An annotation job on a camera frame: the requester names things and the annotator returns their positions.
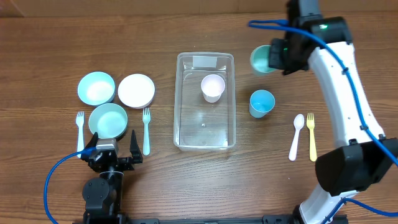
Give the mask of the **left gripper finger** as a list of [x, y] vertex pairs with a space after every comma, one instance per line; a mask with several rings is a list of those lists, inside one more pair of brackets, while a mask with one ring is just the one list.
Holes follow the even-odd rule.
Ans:
[[98, 139], [99, 139], [98, 133], [95, 132], [89, 143], [85, 146], [84, 151], [88, 151], [89, 149], [94, 149], [97, 145]]
[[142, 157], [141, 150], [139, 149], [139, 145], [137, 143], [135, 130], [132, 130], [132, 132], [131, 132], [131, 141], [130, 141], [129, 151], [130, 151], [132, 157]]

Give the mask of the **teal bowl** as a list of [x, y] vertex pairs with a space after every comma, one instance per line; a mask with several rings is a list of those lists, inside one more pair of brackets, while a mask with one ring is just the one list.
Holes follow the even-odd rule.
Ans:
[[105, 103], [90, 114], [88, 126], [92, 134], [101, 139], [120, 138], [127, 130], [128, 117], [125, 109], [115, 103]]

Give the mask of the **green cup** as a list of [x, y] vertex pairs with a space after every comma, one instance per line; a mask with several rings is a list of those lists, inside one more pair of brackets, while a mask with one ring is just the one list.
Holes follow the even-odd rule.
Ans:
[[270, 45], [261, 45], [252, 51], [250, 56], [250, 64], [253, 73], [256, 76], [263, 77], [268, 73], [276, 71], [275, 68], [270, 68], [269, 66], [270, 49]]

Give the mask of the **light blue bowl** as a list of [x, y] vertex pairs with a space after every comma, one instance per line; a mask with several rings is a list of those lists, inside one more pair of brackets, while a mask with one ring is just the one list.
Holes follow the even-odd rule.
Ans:
[[116, 84], [114, 79], [105, 72], [91, 72], [80, 80], [77, 94], [85, 104], [99, 106], [114, 100]]

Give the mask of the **blue cup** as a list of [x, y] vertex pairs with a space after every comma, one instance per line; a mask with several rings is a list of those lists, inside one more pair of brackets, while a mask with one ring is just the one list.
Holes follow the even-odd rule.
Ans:
[[264, 117], [274, 106], [274, 95], [267, 90], [257, 90], [249, 99], [249, 112], [254, 118]]

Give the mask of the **white bowl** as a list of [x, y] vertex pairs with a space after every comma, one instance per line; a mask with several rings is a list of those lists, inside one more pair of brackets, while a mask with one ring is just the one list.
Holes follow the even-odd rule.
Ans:
[[140, 73], [127, 76], [118, 87], [118, 96], [121, 102], [134, 109], [149, 106], [154, 95], [154, 82], [147, 75]]

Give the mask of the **pink cup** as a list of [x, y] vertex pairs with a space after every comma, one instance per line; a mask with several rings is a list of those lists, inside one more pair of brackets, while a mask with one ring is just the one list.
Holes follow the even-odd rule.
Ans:
[[210, 74], [201, 81], [200, 86], [204, 99], [209, 103], [215, 103], [223, 94], [226, 84], [221, 76]]

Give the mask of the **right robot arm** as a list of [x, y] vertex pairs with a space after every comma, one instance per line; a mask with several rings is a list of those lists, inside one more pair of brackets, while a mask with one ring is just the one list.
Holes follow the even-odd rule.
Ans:
[[284, 75], [312, 70], [333, 127], [334, 150], [315, 162], [317, 186], [295, 209], [295, 223], [344, 223], [336, 212], [378, 183], [397, 163], [397, 139], [386, 138], [375, 119], [356, 68], [351, 32], [342, 17], [325, 18], [311, 0], [290, 0], [288, 19], [277, 28], [269, 66]]

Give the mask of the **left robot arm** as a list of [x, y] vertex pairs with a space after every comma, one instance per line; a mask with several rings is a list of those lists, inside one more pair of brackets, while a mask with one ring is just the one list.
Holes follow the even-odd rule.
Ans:
[[94, 133], [82, 150], [81, 160], [99, 176], [88, 180], [82, 190], [85, 200], [83, 223], [132, 223], [121, 212], [123, 177], [125, 171], [134, 170], [135, 164], [143, 163], [142, 152], [137, 144], [135, 131], [131, 133], [131, 156], [118, 157], [118, 143], [115, 138], [100, 139]]

